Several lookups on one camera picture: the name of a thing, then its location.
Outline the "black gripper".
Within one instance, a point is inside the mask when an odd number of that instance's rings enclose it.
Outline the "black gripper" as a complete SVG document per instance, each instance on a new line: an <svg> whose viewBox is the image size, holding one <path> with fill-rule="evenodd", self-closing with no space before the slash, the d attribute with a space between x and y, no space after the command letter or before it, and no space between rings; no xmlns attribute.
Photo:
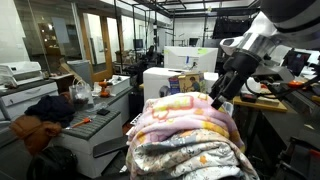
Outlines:
<svg viewBox="0 0 320 180"><path fill-rule="evenodd" d="M232 100L247 79L256 71L260 58L246 50L236 50L224 63L225 74L212 85L209 96L211 106L219 109L224 102Z"/></svg>

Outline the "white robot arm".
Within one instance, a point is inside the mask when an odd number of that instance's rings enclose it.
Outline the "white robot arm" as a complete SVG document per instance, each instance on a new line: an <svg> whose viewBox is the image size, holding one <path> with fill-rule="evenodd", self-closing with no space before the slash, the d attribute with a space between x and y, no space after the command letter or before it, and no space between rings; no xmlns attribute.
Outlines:
<svg viewBox="0 0 320 180"><path fill-rule="evenodd" d="M218 109L233 99L249 78L263 84L293 80L293 74L283 67L264 63L279 45L319 48L320 0L261 0L251 27L241 36L220 42L229 59L223 66L225 74L211 88L212 107Z"/></svg>

